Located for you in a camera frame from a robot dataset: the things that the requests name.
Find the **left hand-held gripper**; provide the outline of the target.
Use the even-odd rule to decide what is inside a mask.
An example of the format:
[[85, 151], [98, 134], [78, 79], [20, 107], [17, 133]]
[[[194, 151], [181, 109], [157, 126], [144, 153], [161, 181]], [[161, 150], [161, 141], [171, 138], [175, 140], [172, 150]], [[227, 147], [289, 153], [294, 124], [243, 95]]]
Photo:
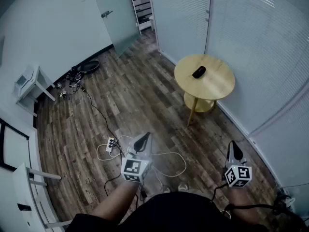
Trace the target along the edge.
[[152, 160], [153, 137], [150, 132], [133, 138], [128, 145], [127, 155], [122, 158], [121, 175], [126, 181], [143, 183]]

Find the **small black object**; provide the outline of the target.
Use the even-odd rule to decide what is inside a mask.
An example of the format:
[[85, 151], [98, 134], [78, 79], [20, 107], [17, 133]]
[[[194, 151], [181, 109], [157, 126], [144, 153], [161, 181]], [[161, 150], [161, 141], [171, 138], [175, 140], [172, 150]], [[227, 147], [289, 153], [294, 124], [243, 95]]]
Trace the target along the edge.
[[204, 66], [200, 66], [198, 69], [196, 69], [192, 76], [195, 78], [195, 79], [199, 79], [206, 71], [206, 68]]

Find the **person's right forearm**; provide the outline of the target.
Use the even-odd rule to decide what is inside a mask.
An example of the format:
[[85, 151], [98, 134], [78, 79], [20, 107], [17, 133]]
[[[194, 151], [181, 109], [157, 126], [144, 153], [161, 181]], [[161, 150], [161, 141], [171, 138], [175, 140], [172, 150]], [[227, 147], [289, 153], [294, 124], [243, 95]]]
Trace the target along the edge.
[[252, 204], [246, 188], [228, 188], [227, 196], [229, 203], [235, 206]]

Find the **person's left forearm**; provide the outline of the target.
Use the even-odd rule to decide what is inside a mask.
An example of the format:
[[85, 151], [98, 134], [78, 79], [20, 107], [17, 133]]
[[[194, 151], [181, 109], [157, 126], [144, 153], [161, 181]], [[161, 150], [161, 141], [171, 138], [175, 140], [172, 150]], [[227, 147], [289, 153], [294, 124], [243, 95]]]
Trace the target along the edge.
[[139, 183], [124, 181], [92, 212], [93, 216], [119, 224], [131, 206]]

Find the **white power strip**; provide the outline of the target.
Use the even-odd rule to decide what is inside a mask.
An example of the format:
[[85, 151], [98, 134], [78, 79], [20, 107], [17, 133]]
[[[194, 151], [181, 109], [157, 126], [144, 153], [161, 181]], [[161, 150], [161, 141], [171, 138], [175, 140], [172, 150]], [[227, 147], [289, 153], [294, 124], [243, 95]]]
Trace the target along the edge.
[[106, 152], [111, 153], [112, 149], [114, 148], [115, 139], [112, 137], [108, 138], [107, 144], [106, 144]]

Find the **round wooden side table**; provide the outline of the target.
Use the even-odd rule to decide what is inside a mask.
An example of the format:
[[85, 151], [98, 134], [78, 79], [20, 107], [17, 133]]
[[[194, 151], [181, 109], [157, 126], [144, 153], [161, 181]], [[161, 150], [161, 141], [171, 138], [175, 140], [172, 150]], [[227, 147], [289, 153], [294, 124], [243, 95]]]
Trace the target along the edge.
[[[192, 74], [200, 66], [204, 66], [206, 71], [195, 79]], [[206, 54], [182, 58], [175, 66], [174, 76], [184, 91], [184, 103], [191, 110], [187, 125], [190, 125], [194, 113], [214, 109], [217, 101], [228, 96], [235, 87], [235, 77], [229, 66]]]

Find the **person's black shirt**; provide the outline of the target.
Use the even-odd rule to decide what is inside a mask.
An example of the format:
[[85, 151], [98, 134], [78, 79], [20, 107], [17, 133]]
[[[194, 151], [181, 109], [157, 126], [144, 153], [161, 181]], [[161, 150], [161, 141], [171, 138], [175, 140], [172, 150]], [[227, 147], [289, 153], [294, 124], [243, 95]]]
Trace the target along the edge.
[[261, 225], [229, 220], [210, 199], [188, 193], [158, 194], [124, 222], [77, 214], [66, 232], [268, 232]]

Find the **black oval floor device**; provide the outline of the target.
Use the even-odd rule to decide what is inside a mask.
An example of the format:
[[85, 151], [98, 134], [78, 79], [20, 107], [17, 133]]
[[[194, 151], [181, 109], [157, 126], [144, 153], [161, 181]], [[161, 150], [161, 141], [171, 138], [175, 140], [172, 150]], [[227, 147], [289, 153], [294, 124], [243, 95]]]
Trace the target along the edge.
[[87, 63], [84, 63], [80, 66], [80, 72], [87, 74], [94, 72], [100, 65], [100, 62], [98, 60], [92, 60]]

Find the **white window blind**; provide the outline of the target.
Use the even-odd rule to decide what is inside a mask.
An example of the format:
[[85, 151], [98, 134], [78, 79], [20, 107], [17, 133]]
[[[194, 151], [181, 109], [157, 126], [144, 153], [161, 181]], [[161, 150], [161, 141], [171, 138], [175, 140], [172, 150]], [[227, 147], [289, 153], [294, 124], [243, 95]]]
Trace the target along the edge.
[[250, 134], [309, 79], [309, 0], [211, 0], [207, 52], [233, 71], [223, 108]]
[[151, 0], [159, 51], [172, 63], [204, 54], [210, 0]]

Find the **small white side table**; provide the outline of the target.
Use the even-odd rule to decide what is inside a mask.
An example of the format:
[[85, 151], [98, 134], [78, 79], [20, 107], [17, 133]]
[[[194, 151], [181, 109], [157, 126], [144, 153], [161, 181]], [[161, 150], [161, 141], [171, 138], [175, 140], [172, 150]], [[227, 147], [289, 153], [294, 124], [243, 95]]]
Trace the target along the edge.
[[32, 116], [37, 117], [37, 114], [33, 111], [34, 109], [30, 108], [29, 102], [38, 103], [37, 98], [42, 93], [55, 102], [56, 98], [47, 90], [49, 87], [55, 88], [55, 85], [38, 64], [29, 65], [34, 69], [32, 79], [25, 84], [18, 94], [14, 93], [13, 88], [12, 95], [14, 96], [15, 104]]

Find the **frosted glass door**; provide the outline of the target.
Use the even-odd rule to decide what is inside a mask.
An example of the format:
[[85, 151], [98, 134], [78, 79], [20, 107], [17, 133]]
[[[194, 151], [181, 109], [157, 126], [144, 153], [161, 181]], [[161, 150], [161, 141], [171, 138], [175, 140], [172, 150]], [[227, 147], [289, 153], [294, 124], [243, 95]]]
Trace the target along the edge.
[[115, 48], [121, 56], [140, 37], [132, 0], [96, 0], [100, 13], [112, 11], [102, 18]]

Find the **white long-legged table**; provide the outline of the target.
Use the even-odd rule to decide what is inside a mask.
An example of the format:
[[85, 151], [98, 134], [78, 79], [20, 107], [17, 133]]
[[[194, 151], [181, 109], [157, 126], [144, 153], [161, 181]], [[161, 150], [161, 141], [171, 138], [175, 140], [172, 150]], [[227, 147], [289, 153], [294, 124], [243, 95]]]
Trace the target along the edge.
[[41, 181], [35, 181], [30, 178], [31, 175], [39, 175], [42, 177], [60, 180], [61, 176], [49, 174], [28, 168], [22, 163], [13, 172], [14, 188], [17, 196], [17, 203], [31, 206], [31, 211], [21, 211], [24, 221], [28, 224], [31, 232], [46, 232], [47, 229], [63, 227], [70, 225], [71, 220], [63, 222], [45, 223], [38, 209], [39, 199], [34, 197], [32, 185], [46, 187], [47, 184]]

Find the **black framed white board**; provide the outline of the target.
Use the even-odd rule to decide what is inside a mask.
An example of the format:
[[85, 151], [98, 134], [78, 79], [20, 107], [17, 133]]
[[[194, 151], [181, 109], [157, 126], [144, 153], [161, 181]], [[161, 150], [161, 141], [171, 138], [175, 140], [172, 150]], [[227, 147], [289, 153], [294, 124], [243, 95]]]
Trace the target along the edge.
[[29, 136], [0, 118], [0, 167], [14, 172], [22, 163], [31, 167]]

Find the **white box device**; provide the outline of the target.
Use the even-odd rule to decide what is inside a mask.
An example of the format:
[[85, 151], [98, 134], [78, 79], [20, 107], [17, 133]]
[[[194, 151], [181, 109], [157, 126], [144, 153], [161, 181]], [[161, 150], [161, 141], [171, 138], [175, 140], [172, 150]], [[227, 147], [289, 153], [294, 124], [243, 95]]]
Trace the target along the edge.
[[25, 84], [32, 79], [34, 69], [32, 66], [28, 65], [26, 70], [20, 75], [20, 77], [14, 83], [14, 93], [18, 94]]

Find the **white shelf unit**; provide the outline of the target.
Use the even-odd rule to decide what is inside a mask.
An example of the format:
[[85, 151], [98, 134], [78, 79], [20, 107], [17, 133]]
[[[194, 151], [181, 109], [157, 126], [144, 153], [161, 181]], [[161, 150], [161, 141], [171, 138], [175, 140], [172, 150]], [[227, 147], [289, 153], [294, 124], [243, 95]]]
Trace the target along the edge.
[[152, 26], [150, 17], [152, 13], [152, 4], [150, 0], [132, 0], [138, 20], [139, 30], [145, 30]]

